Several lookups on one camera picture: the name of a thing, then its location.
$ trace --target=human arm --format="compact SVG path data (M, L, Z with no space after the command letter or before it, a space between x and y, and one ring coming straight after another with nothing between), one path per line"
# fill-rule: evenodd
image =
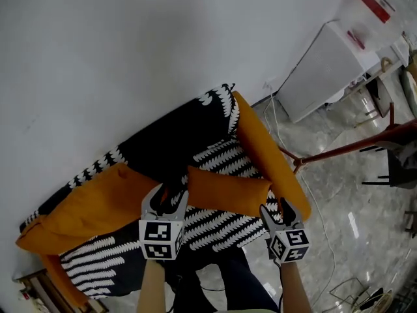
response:
M165 269L155 260L147 260L137 313L165 313Z
M285 313L310 313L311 308L295 262L281 265L282 303Z

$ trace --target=grey tile floor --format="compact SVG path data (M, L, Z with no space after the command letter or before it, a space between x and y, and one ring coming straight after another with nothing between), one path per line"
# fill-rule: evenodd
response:
M404 102L396 75L386 80L395 95L395 120L404 123L412 119ZM280 142L272 105L266 100L255 111L272 137ZM280 138L286 148L300 156L312 155L355 142L382 131L388 118L377 119L354 128L366 119L365 113L372 107L367 93L358 93L343 102L321 108L297 124L289 121L279 102L274 102ZM333 269L333 257L324 236L323 223L314 198L321 210L324 226L336 257L336 270L330 284L314 306L314 312L322 312L338 304L328 292L352 277L369 286L369 291L379 287L398 290L412 266L417 262L417 238L413 241L403 231L408 220L404 211L417 209L415 190L387 186L364 186L365 179L375 179L388 173L385 152L353 152L348 155L314 162L303 168L297 178L311 203L312 214L306 222L311 235L311 251L298 263L302 281L311 303L328 282ZM279 301L282 293L278 268L268 259L263 237L244 247L254 275L264 284L271 296ZM223 282L216 265L209 265L199 272L201 285L209 289L223 289ZM342 298L356 295L360 286L350 281L336 294ZM223 291L205 291L206 296L219 310L226 309ZM123 298L104 299L110 312L135 312L138 293ZM167 310L173 294L167 288ZM342 304L329 312L350 312L348 304Z

